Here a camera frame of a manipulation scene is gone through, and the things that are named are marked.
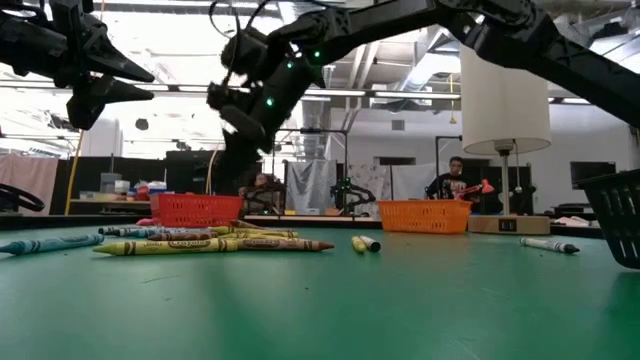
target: green table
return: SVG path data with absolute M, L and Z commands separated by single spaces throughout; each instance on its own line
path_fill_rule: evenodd
M 0 243 L 95 232 L 0 233 Z M 0 255 L 2 359 L 638 359 L 640 272 L 602 240 L 298 229 L 324 253 Z M 379 239 L 356 254 L 350 238 Z

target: lamp base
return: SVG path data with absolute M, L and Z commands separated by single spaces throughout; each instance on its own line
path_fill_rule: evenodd
M 546 216 L 471 215 L 469 232 L 500 235 L 549 235 L 550 220 Z

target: plastic basket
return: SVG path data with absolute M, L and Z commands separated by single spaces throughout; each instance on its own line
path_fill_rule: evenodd
M 378 201 L 385 231 L 460 234 L 467 229 L 471 202 L 460 200 Z
M 609 249 L 625 267 L 640 269 L 640 170 L 578 183 L 589 199 Z
M 242 209 L 236 196 L 157 194 L 150 200 L 153 218 L 167 227 L 230 225 Z

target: black basket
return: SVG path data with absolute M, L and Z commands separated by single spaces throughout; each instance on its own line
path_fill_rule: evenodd
M 578 183 L 587 194 L 616 261 L 640 269 L 640 170 Z

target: black shirt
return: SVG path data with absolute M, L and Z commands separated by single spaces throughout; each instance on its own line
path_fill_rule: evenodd
M 440 189 L 438 189 L 438 179 L 440 179 Z M 457 192 L 467 188 L 467 181 L 462 175 L 453 176 L 450 173 L 442 174 L 438 179 L 433 180 L 427 187 L 427 196 L 433 198 L 438 194 L 438 199 L 455 199 Z

